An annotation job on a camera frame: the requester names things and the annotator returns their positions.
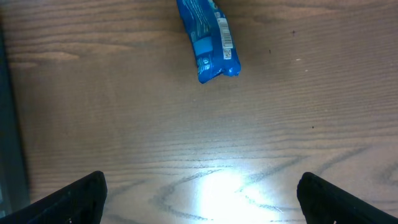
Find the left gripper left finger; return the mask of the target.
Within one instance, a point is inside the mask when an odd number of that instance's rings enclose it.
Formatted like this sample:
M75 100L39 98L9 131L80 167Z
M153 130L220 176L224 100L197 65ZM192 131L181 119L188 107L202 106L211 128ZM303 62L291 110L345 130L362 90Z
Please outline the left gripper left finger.
M1 224L99 224L107 193L104 173L95 171L1 218Z

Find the blue snack packet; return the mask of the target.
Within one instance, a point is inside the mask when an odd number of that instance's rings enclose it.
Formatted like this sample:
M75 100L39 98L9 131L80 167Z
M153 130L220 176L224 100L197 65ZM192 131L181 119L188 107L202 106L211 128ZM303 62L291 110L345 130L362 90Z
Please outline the blue snack packet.
M223 11L213 0L177 0L185 31L192 44L200 83L218 75L238 76L241 64Z

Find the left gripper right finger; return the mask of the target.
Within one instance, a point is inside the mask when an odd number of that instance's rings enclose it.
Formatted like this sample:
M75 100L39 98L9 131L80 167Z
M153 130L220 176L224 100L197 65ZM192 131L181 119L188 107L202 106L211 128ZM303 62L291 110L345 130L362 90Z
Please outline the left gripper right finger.
M307 224L397 224L396 217L311 172L299 180L297 199Z

